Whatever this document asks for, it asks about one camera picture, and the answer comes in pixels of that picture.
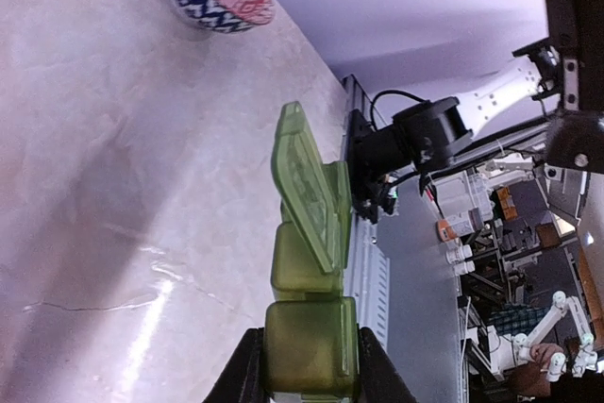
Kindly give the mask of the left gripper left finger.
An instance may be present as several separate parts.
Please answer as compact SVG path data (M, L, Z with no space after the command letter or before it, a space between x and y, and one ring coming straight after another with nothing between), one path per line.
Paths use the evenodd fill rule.
M263 333L262 327L252 327L243 334L204 403L267 401L261 377Z

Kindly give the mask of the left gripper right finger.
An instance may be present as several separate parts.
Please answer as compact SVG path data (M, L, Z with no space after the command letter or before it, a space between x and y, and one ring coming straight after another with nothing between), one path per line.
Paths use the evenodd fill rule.
M369 327L358 328L358 363L358 390L352 402L418 402Z

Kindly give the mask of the green weekly pill organizer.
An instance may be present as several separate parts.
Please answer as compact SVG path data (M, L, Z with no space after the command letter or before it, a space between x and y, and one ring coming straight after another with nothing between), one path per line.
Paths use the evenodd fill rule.
M283 106L271 172L280 196L265 315L264 387L276 402L351 402L357 316L344 293L352 217L348 168L323 162L299 102Z

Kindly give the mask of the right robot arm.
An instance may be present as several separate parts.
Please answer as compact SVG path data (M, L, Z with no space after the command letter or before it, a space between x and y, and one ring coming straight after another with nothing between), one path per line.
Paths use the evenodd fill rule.
M437 101L417 99L378 128L375 114L352 111L347 161L353 207L376 223L392 213L390 195L409 164L425 179L454 167L474 137L496 116L531 97L559 101L547 125L545 162L554 167L603 171L603 0L545 0L546 38L513 52L509 68L472 92Z

